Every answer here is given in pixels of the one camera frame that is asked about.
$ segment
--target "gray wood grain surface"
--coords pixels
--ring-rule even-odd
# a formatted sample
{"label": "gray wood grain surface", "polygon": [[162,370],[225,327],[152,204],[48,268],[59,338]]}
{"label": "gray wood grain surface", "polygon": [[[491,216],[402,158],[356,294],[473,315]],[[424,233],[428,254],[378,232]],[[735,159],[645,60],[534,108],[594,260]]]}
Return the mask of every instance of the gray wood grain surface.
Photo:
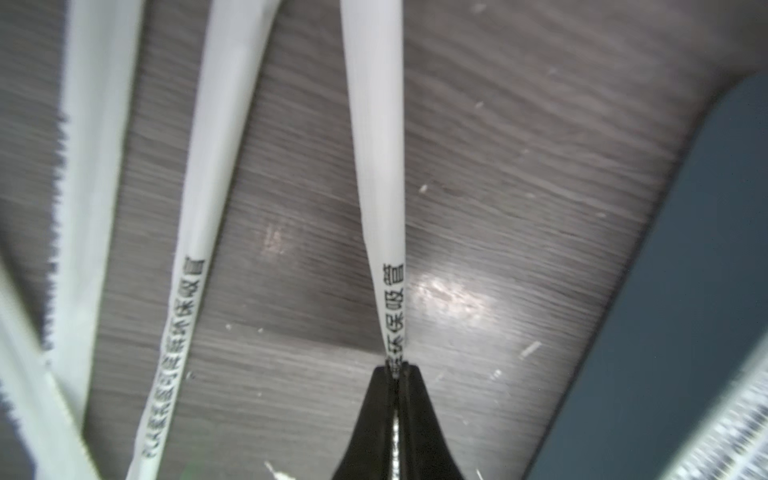
{"label": "gray wood grain surface", "polygon": [[[85,438],[123,478],[157,361],[209,3],[147,0]],[[467,479],[520,478],[760,0],[406,0],[408,357]],[[0,248],[40,319],[64,2],[0,2]],[[426,191],[419,190],[426,185]],[[520,353],[533,342],[541,348]],[[286,0],[161,478],[333,473],[382,347],[339,5]],[[7,425],[0,477],[30,478]]]}

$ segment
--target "white debris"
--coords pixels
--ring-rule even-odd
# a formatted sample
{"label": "white debris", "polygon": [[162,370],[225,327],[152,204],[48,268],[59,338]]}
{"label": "white debris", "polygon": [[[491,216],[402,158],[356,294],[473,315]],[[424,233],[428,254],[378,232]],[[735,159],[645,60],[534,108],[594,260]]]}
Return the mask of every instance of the white debris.
{"label": "white debris", "polygon": [[538,340],[536,340],[535,342],[533,342],[533,343],[532,343],[531,345],[529,345],[529,346],[528,346],[528,347],[527,347],[525,350],[523,350],[522,352],[520,352],[520,360],[522,360],[522,359],[524,359],[525,357],[527,357],[527,356],[531,355],[533,352],[535,352],[536,350],[538,350],[538,347],[540,347],[540,346],[541,346],[541,342],[539,342]]}
{"label": "white debris", "polygon": [[288,475],[287,473],[275,472],[275,469],[272,467],[272,464],[269,462],[264,462],[264,466],[267,468],[267,470],[270,471],[270,473],[275,478],[275,480],[296,480],[294,477]]}

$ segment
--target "black object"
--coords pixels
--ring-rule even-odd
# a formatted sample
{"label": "black object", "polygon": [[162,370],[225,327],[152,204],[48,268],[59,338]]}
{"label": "black object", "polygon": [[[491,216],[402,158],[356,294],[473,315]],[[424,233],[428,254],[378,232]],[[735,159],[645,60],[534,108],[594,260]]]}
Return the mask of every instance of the black object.
{"label": "black object", "polygon": [[390,480],[393,459],[401,480],[463,480],[442,437],[419,367],[407,362],[398,379],[388,367],[373,370],[333,480]]}
{"label": "black object", "polygon": [[768,73],[697,132],[526,480],[652,480],[768,323]]}

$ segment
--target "white paper straw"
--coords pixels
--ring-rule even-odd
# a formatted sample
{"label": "white paper straw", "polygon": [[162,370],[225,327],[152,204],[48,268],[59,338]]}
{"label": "white paper straw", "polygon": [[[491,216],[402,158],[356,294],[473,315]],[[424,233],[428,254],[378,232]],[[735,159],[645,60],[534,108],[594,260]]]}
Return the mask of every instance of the white paper straw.
{"label": "white paper straw", "polygon": [[56,480],[98,480],[64,396],[0,259],[0,397],[37,471]]}
{"label": "white paper straw", "polygon": [[197,87],[168,318],[127,480],[155,480],[243,126],[280,0],[214,0]]}
{"label": "white paper straw", "polygon": [[387,362],[405,345],[402,1],[341,0],[362,236]]}
{"label": "white paper straw", "polygon": [[46,358],[82,427],[144,0],[71,0]]}

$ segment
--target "wooden table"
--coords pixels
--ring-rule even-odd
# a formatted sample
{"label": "wooden table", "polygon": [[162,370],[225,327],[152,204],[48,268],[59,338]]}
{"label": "wooden table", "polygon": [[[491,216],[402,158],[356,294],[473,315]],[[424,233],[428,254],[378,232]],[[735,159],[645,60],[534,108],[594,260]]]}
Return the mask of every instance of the wooden table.
{"label": "wooden table", "polygon": [[[157,362],[208,6],[147,0],[84,432],[104,478],[127,471]],[[466,478],[520,478],[698,119],[768,62],[768,5],[405,13],[408,357]],[[64,16],[0,2],[0,248],[37,319]],[[161,478],[329,478],[381,360],[338,2],[286,0]],[[0,477],[30,478],[7,424],[0,445]]]}

